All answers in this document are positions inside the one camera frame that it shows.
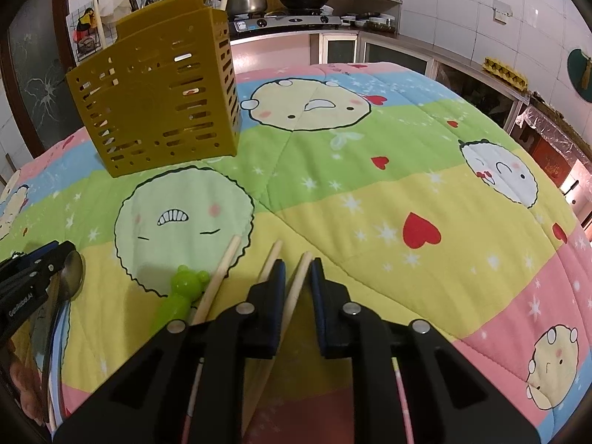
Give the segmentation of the steel cooking pot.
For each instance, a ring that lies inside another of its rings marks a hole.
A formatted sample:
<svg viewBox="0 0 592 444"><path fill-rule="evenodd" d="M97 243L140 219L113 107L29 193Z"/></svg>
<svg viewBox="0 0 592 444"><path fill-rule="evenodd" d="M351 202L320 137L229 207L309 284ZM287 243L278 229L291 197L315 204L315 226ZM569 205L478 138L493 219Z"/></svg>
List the steel cooking pot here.
<svg viewBox="0 0 592 444"><path fill-rule="evenodd" d="M261 14L268 9L267 0L222 0L221 8L229 16Z"/></svg>

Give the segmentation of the black wok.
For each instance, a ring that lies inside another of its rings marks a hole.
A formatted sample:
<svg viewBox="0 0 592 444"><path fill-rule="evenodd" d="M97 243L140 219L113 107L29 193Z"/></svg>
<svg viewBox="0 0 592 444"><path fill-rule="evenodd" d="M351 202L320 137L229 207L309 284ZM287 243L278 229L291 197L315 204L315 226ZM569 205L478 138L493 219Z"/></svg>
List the black wok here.
<svg viewBox="0 0 592 444"><path fill-rule="evenodd" d="M319 14L328 0L280 0L292 14Z"/></svg>

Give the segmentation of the wall socket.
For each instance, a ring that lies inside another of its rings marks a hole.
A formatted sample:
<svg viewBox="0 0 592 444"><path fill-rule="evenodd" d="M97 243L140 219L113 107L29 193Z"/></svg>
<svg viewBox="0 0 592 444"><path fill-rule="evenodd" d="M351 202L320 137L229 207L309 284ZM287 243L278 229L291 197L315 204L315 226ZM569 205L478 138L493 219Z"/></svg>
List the wall socket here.
<svg viewBox="0 0 592 444"><path fill-rule="evenodd" d="M500 0L493 0L493 20L500 24L507 24L508 21L513 17L512 7Z"/></svg>

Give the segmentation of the yellow perforated utensil holder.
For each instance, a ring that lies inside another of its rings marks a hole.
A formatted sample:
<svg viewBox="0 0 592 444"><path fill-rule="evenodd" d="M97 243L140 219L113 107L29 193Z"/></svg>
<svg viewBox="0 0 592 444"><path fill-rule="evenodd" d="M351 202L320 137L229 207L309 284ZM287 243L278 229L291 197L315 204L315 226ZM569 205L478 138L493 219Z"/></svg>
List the yellow perforated utensil holder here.
<svg viewBox="0 0 592 444"><path fill-rule="evenodd" d="M162 0L120 19L117 41L66 79L114 178L238 152L228 17L205 0Z"/></svg>

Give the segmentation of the yellow egg tray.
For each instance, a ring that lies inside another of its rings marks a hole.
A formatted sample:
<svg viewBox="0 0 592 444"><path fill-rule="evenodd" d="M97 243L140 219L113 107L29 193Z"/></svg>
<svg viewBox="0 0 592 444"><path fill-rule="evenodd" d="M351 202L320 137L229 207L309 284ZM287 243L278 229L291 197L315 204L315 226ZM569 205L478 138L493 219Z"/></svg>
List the yellow egg tray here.
<svg viewBox="0 0 592 444"><path fill-rule="evenodd" d="M512 66L507 65L496 58L485 57L482 62L482 69L489 72L489 74L502 79L508 85L517 89L517 91L526 92L528 90L528 78L516 71Z"/></svg>

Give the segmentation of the green round wall hanger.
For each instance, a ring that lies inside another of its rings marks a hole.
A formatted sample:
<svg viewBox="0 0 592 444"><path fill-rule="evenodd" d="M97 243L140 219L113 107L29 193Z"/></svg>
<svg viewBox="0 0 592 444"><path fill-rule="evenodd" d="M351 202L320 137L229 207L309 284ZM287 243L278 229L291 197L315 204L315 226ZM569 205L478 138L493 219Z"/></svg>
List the green round wall hanger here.
<svg viewBox="0 0 592 444"><path fill-rule="evenodd" d="M591 57L581 49L572 50L567 58L570 82L576 92L587 102L592 102Z"/></svg>

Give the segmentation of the wooden chopstick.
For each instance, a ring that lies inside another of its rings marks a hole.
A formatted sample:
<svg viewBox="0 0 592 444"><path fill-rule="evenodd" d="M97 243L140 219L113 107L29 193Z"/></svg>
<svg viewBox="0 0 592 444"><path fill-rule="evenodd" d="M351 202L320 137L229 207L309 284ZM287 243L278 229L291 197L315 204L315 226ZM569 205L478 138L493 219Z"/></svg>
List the wooden chopstick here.
<svg viewBox="0 0 592 444"><path fill-rule="evenodd" d="M280 256L282 246L283 246L283 242L281 241L281 239L278 239L271 246L271 249L269 250L269 253L268 253L268 256L265 260L265 263L263 264L263 267L259 273L258 280L257 280L258 284L264 283L269 279L270 274L271 274L271 270L273 269L273 266L274 266L274 263L276 262L276 260L278 260L278 258Z"/></svg>
<svg viewBox="0 0 592 444"><path fill-rule="evenodd" d="M310 263L312 262L312 253L305 252L299 260L298 266L288 287L288 294L284 303L283 316L280 329L280 342L283 343L286 331L292 320L305 277L307 277ZM255 367L255 373L249 382L244 396L243 414L242 414L242 435L245 436L249 424L253 418L257 405L263 395L267 381L271 375L274 359L259 361Z"/></svg>
<svg viewBox="0 0 592 444"><path fill-rule="evenodd" d="M212 305L214 303L214 299L217 296L218 291L220 290L221 284L228 273L231 264L233 263L233 259L235 254L237 253L238 247L241 243L241 237L235 235L231 238L230 243L225 250L223 257L220 260L220 263L215 270L213 277L211 277L211 281L208 284L206 291L201 298L200 304L198 305L197 311L193 317L191 325L200 325L207 320L207 316L210 313Z"/></svg>

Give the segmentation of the green bear-handled utensil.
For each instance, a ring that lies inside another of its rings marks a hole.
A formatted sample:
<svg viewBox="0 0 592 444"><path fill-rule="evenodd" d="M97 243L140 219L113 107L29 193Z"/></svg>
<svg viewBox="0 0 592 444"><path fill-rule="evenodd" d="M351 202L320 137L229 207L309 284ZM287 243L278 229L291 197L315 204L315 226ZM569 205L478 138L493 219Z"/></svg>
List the green bear-handled utensil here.
<svg viewBox="0 0 592 444"><path fill-rule="evenodd" d="M155 314L151 332L156 333L171 321L189 322L192 305L208 286L210 274L205 270L191 270L181 265L171 277L171 291L165 297Z"/></svg>

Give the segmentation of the gas stove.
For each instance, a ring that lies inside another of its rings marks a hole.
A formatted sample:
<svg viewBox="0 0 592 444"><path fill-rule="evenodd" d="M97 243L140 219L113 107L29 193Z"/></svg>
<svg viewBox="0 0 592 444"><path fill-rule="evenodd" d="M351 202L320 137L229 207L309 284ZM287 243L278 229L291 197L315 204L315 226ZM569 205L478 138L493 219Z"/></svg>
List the gas stove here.
<svg viewBox="0 0 592 444"><path fill-rule="evenodd" d="M229 23L231 37L246 38L301 30L338 29L341 18L333 15L275 15L243 18Z"/></svg>

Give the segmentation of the metal spoon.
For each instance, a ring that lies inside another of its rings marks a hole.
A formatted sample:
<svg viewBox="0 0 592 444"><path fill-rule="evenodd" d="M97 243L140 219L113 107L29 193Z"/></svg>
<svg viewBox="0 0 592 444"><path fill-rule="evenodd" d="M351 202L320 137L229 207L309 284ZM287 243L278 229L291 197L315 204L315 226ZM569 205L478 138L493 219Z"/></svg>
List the metal spoon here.
<svg viewBox="0 0 592 444"><path fill-rule="evenodd" d="M64 267L59 273L58 286L54 292L54 302L51 311L51 320L48 326L48 336L44 352L42 368L42 396L44 398L44 420L55 430L55 411L51 400L50 371L52 364L52 352L55 341L57 324L62 308L78 293L83 280L84 264L80 253L73 250L64 260Z"/></svg>

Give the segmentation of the colourful cartoon quilt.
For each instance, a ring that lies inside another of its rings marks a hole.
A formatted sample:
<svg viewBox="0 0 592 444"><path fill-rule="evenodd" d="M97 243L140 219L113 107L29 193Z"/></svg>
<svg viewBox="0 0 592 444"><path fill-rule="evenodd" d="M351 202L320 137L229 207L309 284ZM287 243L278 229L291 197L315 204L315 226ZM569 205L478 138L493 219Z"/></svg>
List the colourful cartoon quilt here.
<svg viewBox="0 0 592 444"><path fill-rule="evenodd" d="M73 412L151 335L180 266L213 305L245 297L273 243L385 320L434 325L551 441L591 386L591 248L534 158L444 85L392 63L240 76L235 157L113 178L85 130L22 168L1 255L71 241L85 280L61 337Z"/></svg>

